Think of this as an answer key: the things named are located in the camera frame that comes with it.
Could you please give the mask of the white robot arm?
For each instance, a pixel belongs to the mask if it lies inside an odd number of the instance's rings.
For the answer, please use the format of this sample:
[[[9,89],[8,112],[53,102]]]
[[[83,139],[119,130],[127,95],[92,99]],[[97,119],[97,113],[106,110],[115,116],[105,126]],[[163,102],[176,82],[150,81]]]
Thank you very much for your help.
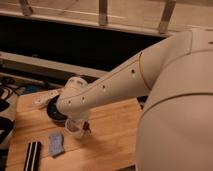
[[[145,96],[137,171],[213,171],[213,29],[179,32],[82,89],[67,86],[58,110],[72,118]]]

